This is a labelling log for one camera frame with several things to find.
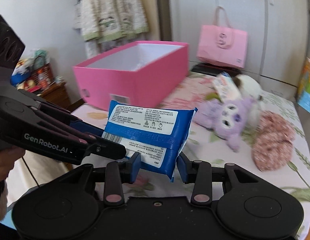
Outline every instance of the green trim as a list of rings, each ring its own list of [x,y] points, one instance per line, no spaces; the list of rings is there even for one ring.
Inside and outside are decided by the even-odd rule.
[[[135,34],[134,32],[132,32],[132,33],[125,33],[125,36],[126,36],[126,38],[127,38],[128,40],[132,40],[132,39],[134,39],[134,38],[137,37],[136,34]]]
[[[83,35],[85,41],[98,39],[100,37],[99,32],[89,33]]]
[[[123,35],[123,33],[121,31],[119,31],[119,32],[108,34],[108,35],[101,37],[98,40],[98,43],[103,43],[103,42],[107,42],[107,41],[114,41],[114,40],[120,39],[124,36],[125,35]]]
[[[150,31],[150,29],[148,28],[148,26],[140,27],[140,28],[134,30],[134,32],[135,32],[136,34],[148,33],[149,31]]]

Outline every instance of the wet wipes package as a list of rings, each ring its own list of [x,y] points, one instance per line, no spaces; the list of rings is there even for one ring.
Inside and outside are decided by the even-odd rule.
[[[124,145],[128,158],[140,152],[142,169],[171,179],[196,111],[142,108],[111,101],[102,137]]]

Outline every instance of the barcode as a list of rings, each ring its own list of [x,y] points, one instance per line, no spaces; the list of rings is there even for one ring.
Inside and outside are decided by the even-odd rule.
[[[106,140],[115,142],[115,143],[120,143],[122,141],[122,137],[117,136],[117,135],[113,135],[113,134],[110,134],[110,133],[107,133],[107,132],[103,133],[103,138],[106,139]]]
[[[125,105],[129,105],[129,98],[128,97],[123,97],[123,96],[111,94],[111,99],[115,100],[115,101],[117,101],[119,103],[122,103],[122,104],[125,104]]]

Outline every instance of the wardrobe door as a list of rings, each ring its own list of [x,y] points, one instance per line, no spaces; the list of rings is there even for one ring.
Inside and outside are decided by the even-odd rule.
[[[244,70],[259,74],[265,37],[265,0],[218,0],[218,2],[226,9],[232,27],[248,32]]]
[[[307,33],[307,0],[268,0],[262,75],[297,86],[305,61]]]
[[[216,8],[215,0],[170,0],[173,41],[189,43],[189,60],[197,59],[202,25],[211,25]]]

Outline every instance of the colorful box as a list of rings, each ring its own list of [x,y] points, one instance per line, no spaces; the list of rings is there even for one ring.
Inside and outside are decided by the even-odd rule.
[[[74,67],[82,98],[108,110],[111,100],[155,108],[188,74],[188,44],[135,41]]]
[[[302,78],[298,87],[297,103],[310,113],[310,59],[306,59]]]

